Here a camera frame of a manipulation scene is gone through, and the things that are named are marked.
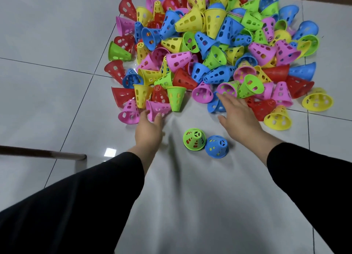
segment sleeve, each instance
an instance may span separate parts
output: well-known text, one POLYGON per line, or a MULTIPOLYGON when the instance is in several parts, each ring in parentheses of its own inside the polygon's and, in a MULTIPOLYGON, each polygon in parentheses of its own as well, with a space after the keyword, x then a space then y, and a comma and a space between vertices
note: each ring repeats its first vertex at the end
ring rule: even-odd
POLYGON ((144 185, 124 152, 0 212, 1 253, 113 253, 144 185))
POLYGON ((281 143, 269 153, 267 167, 331 250, 345 253, 349 239, 344 227, 351 223, 351 163, 281 143))

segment white tile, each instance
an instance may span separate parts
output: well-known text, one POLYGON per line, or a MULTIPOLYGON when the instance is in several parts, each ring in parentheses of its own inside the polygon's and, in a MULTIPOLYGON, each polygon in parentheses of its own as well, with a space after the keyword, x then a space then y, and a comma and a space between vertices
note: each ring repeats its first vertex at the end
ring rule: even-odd
POLYGON ((314 250, 315 254, 334 254, 316 230, 314 230, 314 250))
MULTIPOLYGON (((91 75, 0 59, 0 145, 60 151, 91 75)), ((0 156, 0 210, 44 187, 55 160, 0 156)))
MULTIPOLYGON (((139 6, 145 7, 145 0, 132 0, 132 3, 134 4, 134 6, 137 8, 139 6)), ((116 23, 115 20, 115 16, 111 16, 111 24, 114 25, 114 23, 116 23)), ((109 42, 113 41, 115 37, 120 36, 120 34, 117 32, 116 26, 111 34, 111 37, 109 39, 109 42)), ((104 67, 105 65, 107 65, 109 63, 108 60, 108 50, 109 50, 109 45, 106 46, 105 50, 104 50, 104 54, 103 57, 101 58, 101 61, 99 62, 98 68, 96 69, 95 74, 98 75, 104 75, 104 76, 110 76, 110 74, 108 74, 107 72, 104 71, 104 67)), ((124 68, 125 70, 132 68, 132 69, 136 69, 138 64, 137 64, 137 60, 135 58, 135 54, 134 54, 134 59, 132 59, 132 61, 130 62, 124 62, 124 68)))
POLYGON ((310 150, 352 162, 352 121, 309 114, 310 150))
MULTIPOLYGON (((106 160, 107 148, 119 154, 134 145, 135 125, 119 122, 112 85, 113 79, 94 76, 63 147, 88 154, 87 167, 106 160)), ((229 139, 206 105, 190 99, 189 92, 184 102, 182 112, 165 120, 162 146, 117 253, 312 254, 311 225, 249 150, 229 140, 230 154, 215 160, 205 150, 184 147, 182 135, 191 127, 229 139)), ((308 147, 307 114, 290 115, 291 130, 273 134, 308 147)), ((60 160, 49 183, 74 171, 74 162, 60 160)))
POLYGON ((0 0, 0 57, 94 73, 119 0, 0 0))
POLYGON ((352 120, 348 94, 352 85, 350 22, 352 6, 303 1, 304 20, 312 20, 319 26, 318 51, 306 57, 306 62, 316 61, 313 78, 315 87, 324 88, 332 96, 335 105, 317 114, 352 120))

